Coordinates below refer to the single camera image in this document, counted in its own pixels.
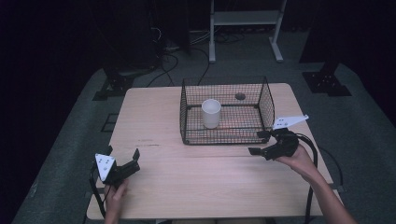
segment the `black cable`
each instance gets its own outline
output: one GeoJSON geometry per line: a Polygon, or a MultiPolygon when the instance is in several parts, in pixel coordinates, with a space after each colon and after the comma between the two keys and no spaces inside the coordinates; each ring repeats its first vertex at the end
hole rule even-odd
{"type": "Polygon", "coordinates": [[[108,195],[108,193],[110,192],[111,187],[112,187],[111,185],[108,187],[107,193],[106,193],[106,195],[105,195],[105,198],[102,200],[102,203],[104,203],[104,202],[106,201],[107,195],[108,195]]]}
{"type": "Polygon", "coordinates": [[[203,45],[203,44],[206,44],[207,42],[209,42],[209,37],[210,37],[209,34],[210,34],[210,32],[209,31],[202,31],[201,33],[204,33],[204,34],[203,35],[199,34],[199,37],[193,39],[190,42],[191,46],[193,46],[193,45],[203,45]]]}
{"type": "Polygon", "coordinates": [[[201,84],[202,79],[204,79],[204,76],[206,75],[207,71],[209,70],[209,66],[210,66],[209,55],[207,55],[207,53],[204,50],[202,50],[202,49],[196,49],[196,48],[191,48],[191,49],[195,49],[195,50],[201,51],[207,58],[207,60],[206,60],[207,61],[206,69],[202,73],[202,75],[201,75],[201,77],[200,77],[200,79],[198,81],[198,86],[199,86],[201,84]]]}
{"type": "Polygon", "coordinates": [[[171,67],[169,70],[164,71],[163,73],[159,74],[159,75],[156,76],[154,79],[152,79],[152,80],[150,81],[150,83],[149,83],[146,87],[149,87],[149,86],[151,85],[151,83],[153,83],[157,78],[159,78],[159,77],[161,77],[161,76],[167,74],[168,72],[172,71],[173,69],[175,69],[175,68],[177,67],[177,65],[178,65],[178,57],[176,57],[176,56],[174,56],[174,55],[171,55],[171,54],[164,54],[164,55],[174,57],[174,59],[176,59],[175,65],[174,65],[173,67],[171,67]]]}
{"type": "MultiPolygon", "coordinates": [[[[166,54],[166,56],[174,57],[174,58],[177,60],[177,63],[178,63],[178,58],[177,58],[176,56],[171,55],[171,54],[166,54]]],[[[170,84],[172,84],[172,85],[175,86],[175,83],[173,82],[173,79],[172,79],[171,76],[169,75],[169,71],[166,71],[165,68],[163,67],[163,63],[161,63],[161,69],[166,73],[166,75],[167,75],[167,76],[169,77],[169,79],[171,80],[171,82],[168,84],[168,86],[169,86],[170,84]]]]}
{"type": "MultiPolygon", "coordinates": [[[[311,149],[314,156],[314,165],[318,168],[318,150],[315,148],[314,143],[306,136],[300,133],[297,133],[297,137],[301,139],[303,142],[307,143],[311,149]]],[[[305,208],[305,224],[308,224],[311,219],[311,204],[312,204],[312,197],[314,195],[314,190],[312,187],[309,187],[308,191],[308,198],[306,199],[306,208],[305,208]]]]}
{"type": "Polygon", "coordinates": [[[231,45],[236,42],[242,41],[245,39],[244,34],[240,34],[242,37],[238,37],[237,35],[226,35],[226,34],[218,34],[216,35],[216,43],[217,44],[222,44],[222,45],[231,45]]]}
{"type": "Polygon", "coordinates": [[[95,199],[98,202],[100,212],[102,213],[102,216],[105,217],[106,216],[106,210],[105,210],[104,202],[102,201],[102,199],[101,199],[101,197],[99,195],[99,191],[96,188],[95,182],[93,180],[93,173],[96,170],[97,170],[97,165],[96,165],[96,163],[94,163],[92,165],[91,172],[90,172],[90,184],[91,184],[91,189],[92,189],[93,195],[95,196],[95,199]]]}
{"type": "Polygon", "coordinates": [[[334,161],[335,165],[337,166],[338,174],[339,174],[339,177],[340,177],[340,187],[343,187],[344,186],[344,175],[343,175],[343,171],[341,170],[340,164],[335,159],[335,157],[332,155],[332,153],[330,153],[328,150],[326,150],[326,149],[324,149],[323,147],[320,147],[320,146],[318,146],[318,148],[321,151],[326,152],[326,154],[329,155],[332,158],[332,160],[334,161]]]}

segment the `gray carpet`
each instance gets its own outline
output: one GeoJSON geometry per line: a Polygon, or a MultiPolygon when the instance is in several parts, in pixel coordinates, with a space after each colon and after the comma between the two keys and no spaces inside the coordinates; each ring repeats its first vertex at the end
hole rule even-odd
{"type": "MultiPolygon", "coordinates": [[[[281,33],[278,44],[285,58],[276,63],[268,43],[268,34],[246,35],[231,45],[216,45],[217,61],[209,66],[206,77],[267,76],[270,83],[289,83],[308,125],[320,147],[331,152],[344,174],[341,198],[359,223],[394,223],[396,220],[396,131],[390,121],[363,88],[359,77],[340,65],[335,75],[348,87],[352,96],[329,97],[311,93],[302,72],[318,71],[321,63],[298,63],[307,33],[281,33]]],[[[194,46],[207,52],[207,43],[194,46]]],[[[169,77],[157,78],[150,87],[181,85],[184,77],[200,77],[206,67],[206,56],[197,49],[188,55],[182,51],[177,67],[169,77]]],[[[165,68],[175,58],[164,57],[165,68]]],[[[135,80],[135,87],[146,87],[161,69],[135,80]]],[[[101,223],[85,218],[91,197],[89,172],[94,153],[104,153],[111,133],[101,132],[108,114],[118,113],[122,97],[93,101],[106,79],[103,70],[92,74],[79,96],[52,147],[31,192],[27,195],[14,223],[101,223]]],[[[337,167],[330,156],[323,158],[335,183],[337,167]]],[[[153,223],[153,220],[121,223],[153,223]]],[[[303,223],[303,217],[277,217],[276,223],[303,223]]],[[[316,217],[312,223],[324,223],[316,217]]]]}

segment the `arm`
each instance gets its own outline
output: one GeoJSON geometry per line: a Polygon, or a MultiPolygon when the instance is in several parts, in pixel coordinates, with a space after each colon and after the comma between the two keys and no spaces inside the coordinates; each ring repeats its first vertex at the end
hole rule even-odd
{"type": "Polygon", "coordinates": [[[338,200],[303,146],[299,145],[292,157],[280,157],[276,161],[288,165],[309,183],[327,223],[357,223],[338,200]]]}
{"type": "Polygon", "coordinates": [[[128,179],[125,179],[117,189],[113,186],[105,186],[105,193],[107,193],[105,224],[119,223],[121,199],[127,190],[128,183],[128,179]]]}

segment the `wire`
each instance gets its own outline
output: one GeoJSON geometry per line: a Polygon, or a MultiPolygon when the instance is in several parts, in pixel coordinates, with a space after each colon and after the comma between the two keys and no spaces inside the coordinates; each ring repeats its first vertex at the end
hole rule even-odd
{"type": "Polygon", "coordinates": [[[204,76],[206,75],[207,71],[209,70],[209,66],[210,66],[209,55],[207,55],[207,53],[204,50],[202,50],[202,49],[196,49],[196,48],[191,48],[191,49],[195,49],[195,50],[201,51],[207,58],[207,60],[206,60],[207,61],[206,69],[205,69],[204,73],[201,75],[201,77],[200,77],[200,79],[198,81],[198,86],[199,86],[201,84],[202,79],[204,78],[204,76]]]}
{"type": "Polygon", "coordinates": [[[104,203],[104,202],[106,201],[107,195],[108,195],[108,193],[110,192],[111,187],[112,187],[111,185],[108,187],[108,191],[107,191],[107,193],[106,193],[106,195],[105,195],[105,198],[102,200],[102,203],[104,203]]]}
{"type": "Polygon", "coordinates": [[[343,187],[344,186],[344,175],[343,175],[343,171],[341,170],[340,164],[338,163],[338,161],[335,159],[335,157],[328,150],[326,150],[326,149],[324,149],[323,147],[320,147],[320,146],[318,146],[318,148],[321,151],[326,152],[326,154],[328,154],[332,158],[332,160],[334,161],[335,165],[337,166],[338,174],[339,174],[339,177],[340,177],[340,186],[343,187]]]}
{"type": "Polygon", "coordinates": [[[237,35],[227,35],[220,33],[219,35],[216,35],[216,43],[222,44],[222,45],[231,45],[236,42],[242,41],[245,39],[244,34],[240,34],[242,37],[238,37],[237,35]]]}
{"type": "MultiPolygon", "coordinates": [[[[306,135],[297,133],[296,134],[299,139],[303,142],[307,143],[311,149],[314,156],[314,165],[318,168],[318,150],[315,148],[314,143],[309,139],[306,135]]],[[[305,224],[308,224],[311,219],[311,204],[312,204],[312,197],[314,195],[314,191],[312,187],[309,187],[308,191],[308,198],[306,199],[306,208],[305,208],[305,224]]]]}
{"type": "Polygon", "coordinates": [[[93,163],[91,171],[90,171],[90,184],[91,184],[91,189],[92,189],[93,195],[95,196],[95,199],[98,202],[100,212],[102,213],[102,216],[105,217],[106,216],[106,210],[105,210],[103,201],[102,201],[102,199],[101,199],[101,197],[99,195],[99,191],[96,188],[95,182],[93,180],[93,172],[95,172],[96,170],[97,170],[97,165],[96,165],[96,163],[93,163]]]}
{"type": "Polygon", "coordinates": [[[190,44],[191,45],[196,45],[196,44],[198,44],[200,42],[204,42],[204,41],[207,42],[207,39],[209,38],[209,34],[210,34],[209,31],[205,31],[204,35],[201,35],[201,36],[197,37],[196,39],[192,40],[190,42],[190,44]]]}
{"type": "Polygon", "coordinates": [[[161,39],[161,37],[163,36],[163,32],[161,32],[161,30],[157,27],[151,27],[151,30],[156,30],[158,31],[158,38],[156,41],[154,41],[155,43],[157,43],[157,41],[159,41],[161,39]]]}
{"type": "Polygon", "coordinates": [[[161,77],[161,76],[167,74],[168,72],[172,71],[173,69],[175,69],[175,68],[177,67],[177,65],[178,65],[178,57],[176,57],[176,56],[174,56],[174,55],[171,55],[171,54],[164,54],[164,55],[174,57],[174,58],[176,59],[175,65],[174,65],[173,67],[171,67],[169,70],[164,71],[163,73],[159,74],[159,75],[156,76],[154,79],[152,79],[152,80],[150,81],[150,83],[149,83],[146,87],[149,87],[149,86],[151,85],[151,83],[153,83],[157,78],[159,78],[159,77],[161,77]]]}
{"type": "MultiPolygon", "coordinates": [[[[171,55],[171,54],[166,54],[166,56],[174,57],[174,58],[177,60],[177,63],[178,63],[178,58],[177,58],[176,56],[171,55]]],[[[167,75],[167,76],[169,77],[169,79],[171,80],[170,83],[168,84],[168,86],[169,86],[170,84],[172,84],[172,85],[175,86],[175,83],[173,82],[171,76],[169,75],[169,71],[166,71],[165,68],[163,67],[163,63],[161,63],[161,69],[166,73],[166,75],[167,75]]]]}

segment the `metal stand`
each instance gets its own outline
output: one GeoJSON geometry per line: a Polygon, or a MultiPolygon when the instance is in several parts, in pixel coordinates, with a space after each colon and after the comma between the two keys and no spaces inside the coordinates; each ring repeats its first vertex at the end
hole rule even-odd
{"type": "Polygon", "coordinates": [[[215,12],[215,0],[211,2],[210,8],[210,41],[209,41],[209,61],[216,61],[215,52],[215,26],[217,25],[258,25],[274,24],[276,26],[274,36],[269,37],[271,48],[278,63],[283,62],[283,57],[277,46],[277,37],[282,24],[287,0],[282,1],[280,10],[268,11],[224,11],[215,12]]]}
{"type": "Polygon", "coordinates": [[[341,85],[334,75],[339,62],[329,60],[319,72],[303,72],[306,83],[313,93],[327,93],[329,96],[350,96],[346,86],[341,85]]]}
{"type": "Polygon", "coordinates": [[[105,101],[107,97],[124,96],[132,88],[134,77],[128,78],[119,74],[116,68],[104,68],[106,81],[100,91],[97,91],[93,101],[105,101]]]}

